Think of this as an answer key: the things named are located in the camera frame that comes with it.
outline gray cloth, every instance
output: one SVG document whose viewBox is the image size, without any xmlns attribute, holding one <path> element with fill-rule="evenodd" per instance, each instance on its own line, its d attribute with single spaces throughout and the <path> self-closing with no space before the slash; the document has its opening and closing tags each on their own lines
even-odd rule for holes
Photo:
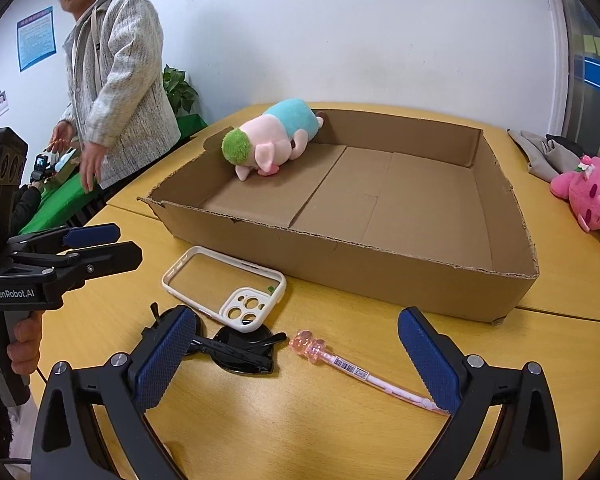
<svg viewBox="0 0 600 480">
<path fill-rule="evenodd" d="M 580 159 L 564 146 L 530 132 L 508 130 L 509 136 L 528 158 L 528 171 L 533 176 L 551 182 L 559 174 L 573 171 Z"/>
<path fill-rule="evenodd" d="M 100 80 L 91 39 L 94 7 L 100 45 Z M 64 43 L 71 102 L 62 116 L 81 145 L 108 148 L 100 187 L 146 167 L 167 153 L 180 131 L 162 85 L 162 28 L 149 0 L 97 0 Z"/>
</svg>

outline hood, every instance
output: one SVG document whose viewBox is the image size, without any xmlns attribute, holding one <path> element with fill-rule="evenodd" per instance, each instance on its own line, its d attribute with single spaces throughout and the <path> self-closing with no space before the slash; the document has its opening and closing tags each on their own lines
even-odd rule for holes
<svg viewBox="0 0 600 480">
<path fill-rule="evenodd" d="M 72 28 L 71 32 L 66 38 L 66 41 L 64 42 L 64 49 L 67 52 L 67 54 L 71 54 L 72 46 L 74 44 L 74 37 L 77 31 L 80 30 L 84 23 L 91 17 L 93 8 L 96 7 L 97 9 L 99 9 L 101 7 L 109 7 L 111 1 L 112 0 L 96 0 L 93 3 L 93 5 L 91 5 L 91 7 L 84 11 L 84 14 L 80 17 L 80 19 L 77 22 L 75 22 L 74 28 Z"/>
</svg>

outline plush pig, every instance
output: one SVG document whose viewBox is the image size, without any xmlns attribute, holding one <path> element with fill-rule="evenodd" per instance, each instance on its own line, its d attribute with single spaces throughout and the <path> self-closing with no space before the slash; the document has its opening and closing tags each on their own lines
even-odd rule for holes
<svg viewBox="0 0 600 480">
<path fill-rule="evenodd" d="M 576 171 L 555 177 L 551 192 L 568 200 L 578 224 L 585 232 L 600 229 L 600 158 L 583 156 Z"/>
<path fill-rule="evenodd" d="M 222 154 L 235 166 L 240 180 L 246 180 L 251 170 L 273 175 L 286 161 L 304 153 L 323 123 L 302 99 L 280 101 L 227 133 Z"/>
</svg>

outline photo on wall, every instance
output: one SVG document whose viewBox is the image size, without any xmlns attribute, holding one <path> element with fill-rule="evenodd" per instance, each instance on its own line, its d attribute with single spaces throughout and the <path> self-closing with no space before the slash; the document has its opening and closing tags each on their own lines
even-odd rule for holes
<svg viewBox="0 0 600 480">
<path fill-rule="evenodd" d="M 7 92 L 0 92 L 0 115 L 5 113 L 9 109 L 9 102 L 7 101 Z"/>
</svg>

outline pink pen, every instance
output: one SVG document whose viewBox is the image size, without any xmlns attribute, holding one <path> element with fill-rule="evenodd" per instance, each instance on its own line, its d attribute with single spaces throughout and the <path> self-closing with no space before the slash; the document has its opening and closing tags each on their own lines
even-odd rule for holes
<svg viewBox="0 0 600 480">
<path fill-rule="evenodd" d="M 357 367 L 342 357 L 329 353 L 327 345 L 323 339 L 315 339 L 314 335 L 308 330 L 300 330 L 295 338 L 289 341 L 289 346 L 294 349 L 298 355 L 304 355 L 309 359 L 309 362 L 316 364 L 318 360 L 322 360 L 334 368 L 355 377 L 363 383 L 371 384 L 376 388 L 384 391 L 384 393 L 404 400 L 414 406 L 418 406 L 430 412 L 439 413 L 440 415 L 449 415 L 449 412 L 439 408 L 433 400 L 425 399 L 402 388 L 398 388 L 382 379 L 374 377 L 366 370 Z"/>
</svg>

